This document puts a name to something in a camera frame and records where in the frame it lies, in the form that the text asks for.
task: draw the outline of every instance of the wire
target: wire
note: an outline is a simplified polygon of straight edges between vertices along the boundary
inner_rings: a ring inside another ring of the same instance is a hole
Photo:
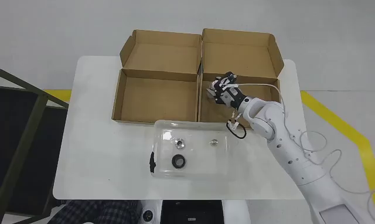
[[[247,132],[246,132],[245,127],[244,127],[241,123],[238,122],[238,125],[239,125],[240,127],[242,127],[242,129],[244,130],[244,135],[243,135],[242,137],[240,137],[240,136],[238,136],[237,134],[235,134],[235,133],[229,128],[229,121],[227,121],[227,124],[226,124],[227,129],[228,129],[228,130],[229,130],[234,136],[236,136],[237,138],[243,140],[243,139],[246,137],[246,135],[247,135]]]
[[[340,188],[342,189],[343,191],[346,191],[348,193],[351,193],[351,194],[357,194],[357,195],[363,195],[363,194],[367,194],[367,193],[370,193],[369,195],[369,198],[367,200],[367,211],[369,213],[369,215],[371,216],[371,218],[375,221],[375,216],[370,212],[370,201],[371,201],[371,197],[373,196],[373,194],[375,194],[375,190],[369,190],[369,191],[364,191],[364,192],[355,192],[355,191],[350,191],[348,189],[345,189],[344,187],[342,187],[338,182],[335,181],[335,179],[333,178],[332,176],[332,169],[338,164],[338,162],[340,161],[341,159],[341,156],[342,156],[342,150],[340,149],[335,149],[333,151],[331,151],[329,154],[327,154],[323,160],[321,162],[315,162],[315,161],[312,161],[310,158],[308,158],[306,156],[306,153],[305,151],[308,151],[308,152],[318,152],[318,151],[322,151],[326,148],[327,144],[328,144],[328,140],[327,138],[322,134],[322,133],[319,133],[317,131],[309,131],[309,130],[306,130],[304,132],[301,133],[301,135],[299,136],[299,141],[301,142],[301,144],[299,145],[296,141],[295,141],[295,135],[293,135],[292,133],[290,133],[288,127],[287,127],[287,114],[286,114],[286,107],[285,107],[285,103],[284,103],[284,99],[282,98],[282,95],[281,95],[281,92],[280,90],[274,86],[274,85],[271,85],[271,84],[263,84],[263,83],[244,83],[244,84],[235,84],[235,85],[238,85],[238,86],[270,86],[270,87],[273,87],[274,89],[277,90],[277,92],[279,93],[279,96],[280,96],[280,99],[281,99],[281,104],[282,104],[282,108],[283,108],[283,114],[284,114],[284,127],[285,129],[287,130],[288,132],[288,135],[290,137],[290,139],[304,152],[304,157],[309,160],[311,163],[315,164],[315,165],[322,165],[326,159],[328,157],[330,157],[333,153],[335,153],[336,151],[340,152],[340,155],[339,155],[339,158],[336,160],[336,162],[331,166],[331,168],[329,169],[329,176],[331,177],[332,181]],[[325,145],[323,147],[321,147],[320,149],[317,149],[317,150],[310,150],[310,149],[306,149],[304,148],[304,144],[302,142],[302,136],[304,134],[306,134],[307,132],[311,132],[311,133],[316,133],[316,134],[319,134],[321,135],[324,139],[325,139]]]

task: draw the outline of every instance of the metal washer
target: metal washer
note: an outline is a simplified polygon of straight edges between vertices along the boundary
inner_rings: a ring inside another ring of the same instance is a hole
[[[175,140],[175,146],[177,149],[182,149],[185,147],[185,141],[182,138],[177,138]]]

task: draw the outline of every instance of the person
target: person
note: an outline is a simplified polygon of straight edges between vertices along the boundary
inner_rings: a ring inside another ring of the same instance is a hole
[[[74,200],[58,211],[48,224],[136,224],[140,216],[138,201]]]

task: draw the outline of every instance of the metal frame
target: metal frame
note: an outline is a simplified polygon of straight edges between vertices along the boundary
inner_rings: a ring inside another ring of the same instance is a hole
[[[26,124],[25,130],[23,131],[21,139],[18,142],[18,146],[13,155],[11,164],[6,172],[3,183],[0,187],[0,223],[1,223],[5,214],[5,211],[6,211],[6,207],[8,206],[9,200],[12,197],[13,189],[19,178],[20,172],[23,167],[23,163],[25,162],[25,159],[28,155],[35,132],[38,129],[39,122],[42,118],[42,115],[43,115],[43,112],[47,105],[48,100],[66,109],[68,108],[69,105],[65,103],[64,101],[59,100],[58,98],[48,94],[47,92],[44,92],[43,90],[19,79],[18,77],[14,75],[11,75],[10,73],[2,69],[0,69],[0,77],[38,95],[35,101],[34,107],[29,116],[28,122]],[[46,205],[43,215],[34,216],[32,218],[23,220],[18,223],[20,224],[32,223],[32,222],[36,222],[37,220],[46,218],[50,215],[51,209],[52,207],[50,207],[49,205]]]

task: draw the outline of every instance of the cardboard box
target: cardboard box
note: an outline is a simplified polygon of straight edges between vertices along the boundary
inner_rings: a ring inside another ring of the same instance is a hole
[[[215,77],[231,71],[237,83],[266,83],[279,88],[277,79],[284,62],[275,37],[269,33],[239,32],[230,30],[203,30],[202,92],[206,92]],[[277,91],[268,86],[241,86],[248,96],[266,101],[280,101]],[[216,104],[206,93],[201,94],[199,117],[203,122],[226,122],[233,108]],[[240,118],[240,123],[249,123]]]
[[[201,35],[135,30],[120,52],[112,119],[197,121]]]

